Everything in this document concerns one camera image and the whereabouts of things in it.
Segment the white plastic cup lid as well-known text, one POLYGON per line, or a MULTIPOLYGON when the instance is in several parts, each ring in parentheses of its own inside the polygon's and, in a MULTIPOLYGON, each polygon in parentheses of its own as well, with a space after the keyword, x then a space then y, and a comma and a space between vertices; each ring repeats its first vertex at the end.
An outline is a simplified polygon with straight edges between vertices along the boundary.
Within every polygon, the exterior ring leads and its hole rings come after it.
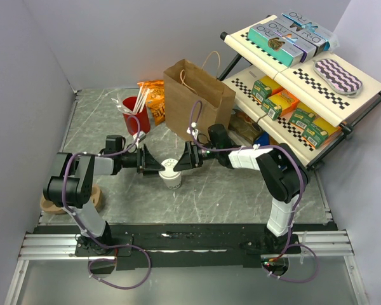
POLYGON ((180 172, 174 171, 178 161, 174 158, 165 159, 161 164, 164 170, 159 171, 159 176, 163 179, 175 179, 180 176, 180 172))

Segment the white paper coffee cup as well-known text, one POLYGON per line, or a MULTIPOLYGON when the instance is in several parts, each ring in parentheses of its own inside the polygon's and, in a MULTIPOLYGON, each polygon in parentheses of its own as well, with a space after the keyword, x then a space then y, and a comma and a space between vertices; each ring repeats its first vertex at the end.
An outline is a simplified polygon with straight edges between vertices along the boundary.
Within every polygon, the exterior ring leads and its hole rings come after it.
POLYGON ((175 173, 172 176, 161 175, 167 188, 175 190, 182 185, 182 175, 180 172, 175 173))

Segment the brown paper bag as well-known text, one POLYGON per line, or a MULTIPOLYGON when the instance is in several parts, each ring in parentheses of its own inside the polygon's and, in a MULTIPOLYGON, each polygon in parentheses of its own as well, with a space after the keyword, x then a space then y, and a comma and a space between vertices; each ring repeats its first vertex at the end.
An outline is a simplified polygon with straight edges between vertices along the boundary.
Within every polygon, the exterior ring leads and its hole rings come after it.
POLYGON ((190 140, 192 122, 207 135, 208 127, 228 127, 236 92, 202 67, 182 59, 163 72, 166 126, 182 140, 190 140))

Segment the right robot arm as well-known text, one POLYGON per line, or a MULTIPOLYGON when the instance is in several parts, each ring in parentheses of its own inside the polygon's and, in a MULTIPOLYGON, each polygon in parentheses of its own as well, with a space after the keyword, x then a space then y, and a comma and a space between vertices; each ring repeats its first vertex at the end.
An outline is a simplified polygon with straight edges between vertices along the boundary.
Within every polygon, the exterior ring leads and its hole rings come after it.
POLYGON ((296 207, 310 181, 306 167, 285 143, 263 147, 233 144, 222 124, 208 128, 210 142, 207 144, 198 142, 196 123, 192 123, 187 132, 193 136, 193 140, 185 143, 184 153, 173 171, 198 168, 207 159, 216 159, 229 169, 259 171, 272 196, 267 222, 267 229, 271 233, 265 237, 264 243, 272 253, 282 251, 287 244, 285 234, 292 228, 296 207))

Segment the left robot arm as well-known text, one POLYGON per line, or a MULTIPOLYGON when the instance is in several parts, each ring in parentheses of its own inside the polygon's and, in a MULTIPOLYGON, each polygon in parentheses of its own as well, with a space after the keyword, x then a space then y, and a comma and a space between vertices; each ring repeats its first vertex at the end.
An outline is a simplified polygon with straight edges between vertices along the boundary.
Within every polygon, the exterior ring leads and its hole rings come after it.
POLYGON ((143 175, 164 170, 146 145, 134 142, 125 147, 121 135, 108 135, 105 147, 98 154, 58 152, 43 189, 46 200, 67 212, 80 230, 77 243, 98 255, 106 255, 115 241, 110 226, 96 210, 91 200, 93 178, 116 175, 123 168, 134 168, 143 175))

